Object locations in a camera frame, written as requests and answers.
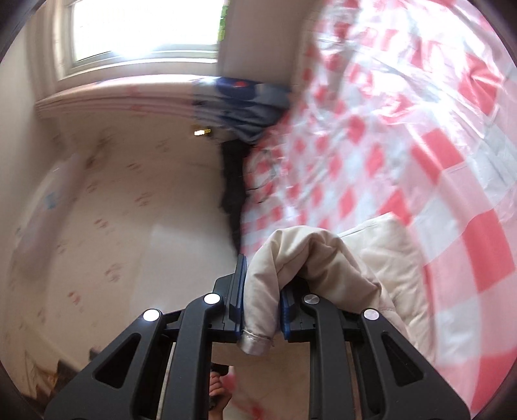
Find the human hand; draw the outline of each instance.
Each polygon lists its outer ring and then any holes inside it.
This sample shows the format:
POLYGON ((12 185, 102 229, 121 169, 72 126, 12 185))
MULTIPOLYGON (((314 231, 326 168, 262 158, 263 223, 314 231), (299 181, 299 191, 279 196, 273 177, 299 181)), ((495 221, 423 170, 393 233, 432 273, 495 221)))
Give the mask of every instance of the human hand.
POLYGON ((222 420, 223 410, 228 405, 232 394, 221 382, 221 376, 217 372, 210 372, 210 388, 208 389, 210 397, 217 397, 217 405, 208 412, 208 420, 222 420))

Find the red and white checkered bedsheet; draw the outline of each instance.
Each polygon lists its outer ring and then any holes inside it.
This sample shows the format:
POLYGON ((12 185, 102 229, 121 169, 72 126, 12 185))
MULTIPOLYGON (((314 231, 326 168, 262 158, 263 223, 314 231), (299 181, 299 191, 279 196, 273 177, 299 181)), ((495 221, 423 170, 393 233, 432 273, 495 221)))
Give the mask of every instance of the red and white checkered bedsheet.
POLYGON ((305 84, 250 156, 244 249, 394 212, 420 245, 436 368, 476 414, 517 356, 517 69, 467 0, 332 0, 305 84))

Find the window frame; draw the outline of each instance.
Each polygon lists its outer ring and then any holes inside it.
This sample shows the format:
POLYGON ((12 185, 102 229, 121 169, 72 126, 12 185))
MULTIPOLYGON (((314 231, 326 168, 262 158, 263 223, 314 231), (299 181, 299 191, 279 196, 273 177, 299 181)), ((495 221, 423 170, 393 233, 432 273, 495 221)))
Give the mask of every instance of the window frame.
MULTIPOLYGON (((148 74, 196 74, 219 76, 223 67, 226 39, 212 51, 193 46, 162 45, 138 59, 102 53, 74 62, 72 6, 79 0, 47 0, 29 25, 29 61, 39 99, 66 89, 107 79, 148 74)), ((232 10, 225 15, 226 35, 232 10)))

